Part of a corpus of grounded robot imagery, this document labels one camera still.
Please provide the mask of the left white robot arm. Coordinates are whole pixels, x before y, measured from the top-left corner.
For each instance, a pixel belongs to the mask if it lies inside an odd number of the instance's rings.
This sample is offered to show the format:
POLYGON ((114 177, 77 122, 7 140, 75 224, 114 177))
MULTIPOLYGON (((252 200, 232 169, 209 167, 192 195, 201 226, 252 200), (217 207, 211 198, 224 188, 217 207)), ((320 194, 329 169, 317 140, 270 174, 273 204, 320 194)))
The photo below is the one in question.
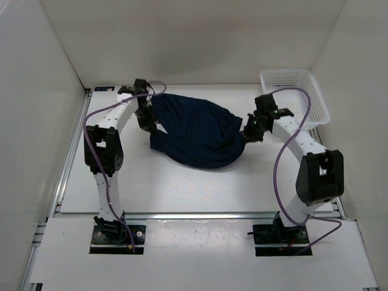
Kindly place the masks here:
POLYGON ((83 123, 84 161, 96 181, 100 205, 94 220, 113 244, 127 241, 130 247, 135 245, 119 197, 118 172, 124 163, 120 133, 132 116, 141 130, 156 131, 157 118, 150 102, 154 94, 151 83, 136 79, 132 86, 118 90, 114 104, 89 113, 83 123))

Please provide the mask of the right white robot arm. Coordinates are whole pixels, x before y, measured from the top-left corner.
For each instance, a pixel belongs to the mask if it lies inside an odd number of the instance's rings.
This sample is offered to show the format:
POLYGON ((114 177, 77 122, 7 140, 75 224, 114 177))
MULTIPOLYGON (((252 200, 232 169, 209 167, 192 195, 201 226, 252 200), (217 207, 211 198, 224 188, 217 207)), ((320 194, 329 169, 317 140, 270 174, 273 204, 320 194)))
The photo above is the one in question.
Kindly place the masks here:
POLYGON ((262 141, 265 132, 270 132, 283 142, 272 175, 279 205, 272 235, 284 243, 302 231, 317 208, 344 193, 344 157, 339 150, 329 150, 316 142, 289 109, 277 106, 273 94, 255 98, 255 105, 243 130, 244 140, 262 141), (278 188, 278 167, 285 149, 289 149, 299 162, 296 193, 287 204, 282 203, 278 188))

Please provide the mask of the navy blue shorts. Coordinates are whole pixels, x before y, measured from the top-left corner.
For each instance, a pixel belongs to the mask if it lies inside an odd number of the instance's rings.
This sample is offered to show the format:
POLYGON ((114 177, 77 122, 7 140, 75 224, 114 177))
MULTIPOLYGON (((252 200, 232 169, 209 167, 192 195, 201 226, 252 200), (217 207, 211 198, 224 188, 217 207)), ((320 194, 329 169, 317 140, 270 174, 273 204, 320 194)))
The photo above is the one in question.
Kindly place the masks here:
POLYGON ((162 129, 150 133, 150 148, 185 166, 214 170, 243 153, 243 119, 214 102, 164 93, 151 105, 162 129))

